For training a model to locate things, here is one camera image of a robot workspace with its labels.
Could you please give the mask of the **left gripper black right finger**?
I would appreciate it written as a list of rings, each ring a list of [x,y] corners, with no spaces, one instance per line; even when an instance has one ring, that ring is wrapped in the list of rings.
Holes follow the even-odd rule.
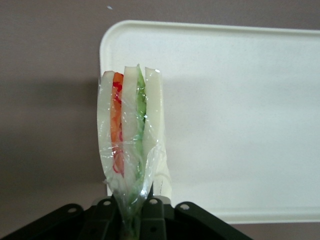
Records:
[[[167,240],[168,217],[173,216],[171,200],[165,196],[149,197],[141,210],[140,240]]]

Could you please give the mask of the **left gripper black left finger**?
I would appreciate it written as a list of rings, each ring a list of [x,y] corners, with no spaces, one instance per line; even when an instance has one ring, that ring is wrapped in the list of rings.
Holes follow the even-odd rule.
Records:
[[[122,217],[113,196],[95,200],[85,211],[84,240],[119,240]]]

